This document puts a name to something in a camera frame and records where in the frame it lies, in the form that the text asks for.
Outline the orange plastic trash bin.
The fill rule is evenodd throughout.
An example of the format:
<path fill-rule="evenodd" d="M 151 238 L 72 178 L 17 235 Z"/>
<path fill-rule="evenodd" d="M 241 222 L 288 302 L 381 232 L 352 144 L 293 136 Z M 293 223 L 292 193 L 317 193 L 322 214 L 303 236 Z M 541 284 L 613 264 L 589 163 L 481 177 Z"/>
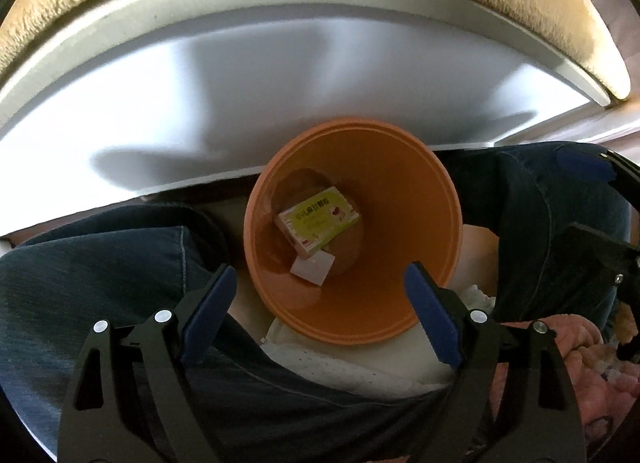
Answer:
<path fill-rule="evenodd" d="M 279 213 L 334 187 L 359 214 L 326 247 L 335 261 L 320 287 L 292 275 L 294 247 Z M 442 287 L 458 264 L 462 213 L 446 168 L 401 128 L 336 119 L 288 142 L 248 198 L 243 243 L 267 308 L 301 335 L 335 345 L 386 341 L 418 322 L 404 275 L 421 263 Z"/>

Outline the dark blue jeans legs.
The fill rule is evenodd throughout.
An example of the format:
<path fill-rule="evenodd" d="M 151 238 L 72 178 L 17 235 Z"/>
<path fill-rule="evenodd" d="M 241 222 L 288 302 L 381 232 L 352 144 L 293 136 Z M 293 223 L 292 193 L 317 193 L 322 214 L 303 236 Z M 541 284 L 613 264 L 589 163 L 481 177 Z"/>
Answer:
<path fill-rule="evenodd" d="M 571 310 L 604 327 L 612 279 L 560 250 L 579 224 L 624 241 L 629 203 L 596 177 L 601 148 L 546 142 L 439 153 L 466 224 L 499 240 L 497 316 Z M 93 322 L 133 327 L 209 287 L 231 261 L 228 227 L 176 205 L 134 205 L 38 235 L 1 261 L 1 384 L 48 448 Z M 232 318 L 178 363 L 195 428 L 226 462 L 362 462 L 412 454 L 444 396 L 374 401 L 310 383 L 280 367 Z"/>

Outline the pink fluffy slipper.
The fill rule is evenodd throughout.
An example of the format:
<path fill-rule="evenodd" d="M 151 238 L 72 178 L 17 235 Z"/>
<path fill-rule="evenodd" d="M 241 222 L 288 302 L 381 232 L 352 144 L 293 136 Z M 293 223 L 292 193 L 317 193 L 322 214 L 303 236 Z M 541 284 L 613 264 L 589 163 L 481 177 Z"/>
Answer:
<path fill-rule="evenodd" d="M 595 324 L 577 315 L 544 318 L 576 395 L 586 446 L 612 437 L 639 398 L 639 367 L 621 361 Z"/>

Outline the white perforated slipper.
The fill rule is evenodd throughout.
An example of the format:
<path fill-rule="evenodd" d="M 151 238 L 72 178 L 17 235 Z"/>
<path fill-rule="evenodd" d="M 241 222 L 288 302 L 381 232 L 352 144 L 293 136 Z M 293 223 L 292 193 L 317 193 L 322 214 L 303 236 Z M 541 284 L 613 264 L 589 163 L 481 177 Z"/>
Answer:
<path fill-rule="evenodd" d="M 306 381 L 374 400 L 440 391 L 454 378 L 454 369 L 438 360 L 419 324 L 387 341 L 338 346 L 307 339 L 274 320 L 260 347 Z"/>

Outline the white paper scrap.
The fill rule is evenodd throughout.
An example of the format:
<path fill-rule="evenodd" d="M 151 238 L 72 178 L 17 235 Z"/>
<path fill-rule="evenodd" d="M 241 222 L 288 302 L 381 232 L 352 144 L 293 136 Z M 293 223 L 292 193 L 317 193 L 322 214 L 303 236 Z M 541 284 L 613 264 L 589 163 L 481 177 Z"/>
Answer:
<path fill-rule="evenodd" d="M 335 256 L 319 249 L 308 258 L 297 257 L 291 266 L 290 272 L 299 279 L 321 287 L 329 275 Z"/>

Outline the green and white carton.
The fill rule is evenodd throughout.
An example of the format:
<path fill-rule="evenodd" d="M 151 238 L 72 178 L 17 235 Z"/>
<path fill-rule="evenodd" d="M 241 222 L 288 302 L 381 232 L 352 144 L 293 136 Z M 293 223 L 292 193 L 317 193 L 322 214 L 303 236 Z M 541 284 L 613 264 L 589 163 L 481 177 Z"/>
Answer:
<path fill-rule="evenodd" d="M 360 214 L 352 203 L 330 187 L 282 211 L 274 222 L 297 255 L 309 258 L 358 220 Z"/>

